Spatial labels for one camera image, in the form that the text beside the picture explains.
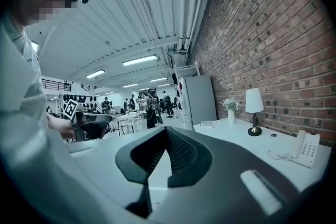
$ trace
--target railing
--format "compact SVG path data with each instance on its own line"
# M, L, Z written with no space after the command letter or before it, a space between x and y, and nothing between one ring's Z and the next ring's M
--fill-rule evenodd
M97 104L97 110L98 110L100 113L102 113L103 110L102 110L102 108L101 108L101 104L100 104L99 102L96 102L96 104Z
M71 84L53 80L42 79L42 87L44 89L71 92Z
M82 84L82 89L86 90L87 92L90 91L90 85L88 84Z

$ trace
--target table lamp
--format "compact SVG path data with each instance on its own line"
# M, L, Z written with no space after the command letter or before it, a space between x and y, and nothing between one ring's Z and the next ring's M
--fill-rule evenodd
M246 91L246 105L245 111L247 113L254 113L253 119L253 127L248 129L248 134L251 136L261 135L262 130L258 126L258 118L256 113L264 110L263 100L261 99L261 94L259 88L249 89Z

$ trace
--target small vase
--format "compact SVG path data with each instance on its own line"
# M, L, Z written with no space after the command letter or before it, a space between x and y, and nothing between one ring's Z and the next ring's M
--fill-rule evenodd
M229 125L233 125L235 123L235 112L233 110L228 110L227 114L229 116Z

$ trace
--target white lampshade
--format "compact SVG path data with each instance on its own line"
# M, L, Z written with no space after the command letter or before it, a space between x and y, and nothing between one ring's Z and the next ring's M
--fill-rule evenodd
M249 89L246 91L245 111L248 113L257 113L264 110L263 100L259 88Z

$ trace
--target telephone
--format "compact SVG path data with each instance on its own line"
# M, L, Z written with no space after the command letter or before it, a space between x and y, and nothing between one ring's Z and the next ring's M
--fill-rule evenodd
M304 130L300 130L290 154L280 155L272 151L268 151L268 154L272 159L287 159L311 168L315 160L319 143L319 134L307 134Z

